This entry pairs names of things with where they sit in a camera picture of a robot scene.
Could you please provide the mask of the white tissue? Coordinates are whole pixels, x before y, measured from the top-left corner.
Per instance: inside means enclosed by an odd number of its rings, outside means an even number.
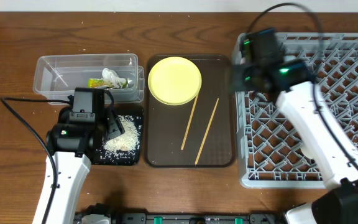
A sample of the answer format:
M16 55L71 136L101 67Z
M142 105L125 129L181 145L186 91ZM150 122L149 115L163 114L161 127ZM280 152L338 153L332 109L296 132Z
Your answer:
M126 78L121 78L114 70L108 68L102 71L102 79L104 85L109 88L126 88L128 86Z

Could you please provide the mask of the pink bowl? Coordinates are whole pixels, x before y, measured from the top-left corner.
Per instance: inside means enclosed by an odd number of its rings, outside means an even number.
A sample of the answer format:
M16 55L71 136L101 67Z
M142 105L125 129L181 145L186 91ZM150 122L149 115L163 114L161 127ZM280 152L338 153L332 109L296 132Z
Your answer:
M245 64L246 61L247 61L246 54L242 54L242 58L241 58L240 64Z

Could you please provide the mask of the white green cup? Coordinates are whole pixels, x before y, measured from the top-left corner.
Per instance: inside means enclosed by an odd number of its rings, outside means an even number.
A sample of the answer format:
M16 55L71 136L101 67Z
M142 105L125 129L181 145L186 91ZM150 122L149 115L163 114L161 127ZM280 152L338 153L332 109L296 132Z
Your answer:
M303 144L300 149L301 149L302 154L305 157L307 157L309 159L314 159L314 152L313 152L312 148L310 148L307 145Z

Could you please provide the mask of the wooden chopstick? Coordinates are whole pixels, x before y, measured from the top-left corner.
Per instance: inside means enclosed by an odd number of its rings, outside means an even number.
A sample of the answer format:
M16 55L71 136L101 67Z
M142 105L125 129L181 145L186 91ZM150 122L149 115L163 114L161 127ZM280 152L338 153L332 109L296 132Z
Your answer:
M198 154L197 154L197 157L195 159L195 165L198 165L198 162L200 160L200 157L201 157L201 154L202 154L202 151L203 151L203 148L204 148L204 144L206 142L206 139L208 137L208 134L209 134L209 130L210 130L210 127L211 127L211 124L213 122L213 119L214 119L214 115L216 113L216 109L218 107L218 104L219 104L219 98L217 98L216 102L215 102L215 105L214 105L214 108L213 108L213 111L211 113L211 116L209 118L209 121L208 121L208 125L206 127L206 131L204 132L204 136L203 136L203 139L202 139L202 142L201 142L201 145L200 145L200 148L199 148L199 151L198 151Z
M187 124L186 130L185 130L185 135L184 135L184 137L183 137L183 142L182 142L181 148L180 148L181 151L183 151L184 148L185 148L186 139L187 139L187 136L188 136L190 127L191 127L191 122L192 122L192 119L193 119L193 115L194 115L194 112L195 112L195 108L196 108L197 101L198 101L198 95L195 96L195 99L194 99L194 102L193 102L193 106L192 106L192 109L191 109L190 117L189 117L188 124Z

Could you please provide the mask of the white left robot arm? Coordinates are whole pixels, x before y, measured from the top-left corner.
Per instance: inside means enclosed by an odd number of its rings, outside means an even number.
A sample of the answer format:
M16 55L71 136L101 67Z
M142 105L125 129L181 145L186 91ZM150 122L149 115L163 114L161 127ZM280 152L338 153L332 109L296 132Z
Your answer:
M34 223L72 223L81 188L98 150L125 130L105 105L107 90L76 88L46 137L46 171Z

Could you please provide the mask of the blue bowl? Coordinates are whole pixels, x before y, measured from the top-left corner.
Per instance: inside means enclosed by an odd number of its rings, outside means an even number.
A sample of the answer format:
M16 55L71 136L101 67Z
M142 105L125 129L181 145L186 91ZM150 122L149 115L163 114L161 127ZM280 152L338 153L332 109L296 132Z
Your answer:
M284 62L289 62L289 61L292 61L292 60L295 60L296 59L296 56L294 55L286 55L284 56Z

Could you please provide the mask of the yellow plate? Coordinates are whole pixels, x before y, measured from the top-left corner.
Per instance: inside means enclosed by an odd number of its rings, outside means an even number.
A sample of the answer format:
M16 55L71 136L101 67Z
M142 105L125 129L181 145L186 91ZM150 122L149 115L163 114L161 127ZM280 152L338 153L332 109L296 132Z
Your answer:
M201 90L199 68L189 59L167 57L152 66L148 86L152 96L166 105L184 105Z

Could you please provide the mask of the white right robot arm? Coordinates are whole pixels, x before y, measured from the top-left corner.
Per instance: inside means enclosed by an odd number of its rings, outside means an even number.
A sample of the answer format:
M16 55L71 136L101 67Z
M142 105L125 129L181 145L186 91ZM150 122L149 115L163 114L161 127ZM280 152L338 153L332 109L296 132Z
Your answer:
M299 133L328 192L285 212L286 223L358 223L358 150L330 112L301 59L285 60L274 29L237 40L230 88L269 95Z

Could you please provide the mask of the green snack wrapper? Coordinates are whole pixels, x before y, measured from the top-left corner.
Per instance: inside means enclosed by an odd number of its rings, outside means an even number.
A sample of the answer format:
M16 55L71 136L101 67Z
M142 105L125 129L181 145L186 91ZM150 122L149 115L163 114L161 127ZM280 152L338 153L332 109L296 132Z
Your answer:
M114 85L110 81L106 81L103 79L97 79L97 78L90 78L87 82L88 88L101 88L101 89L108 89L108 88L114 88Z

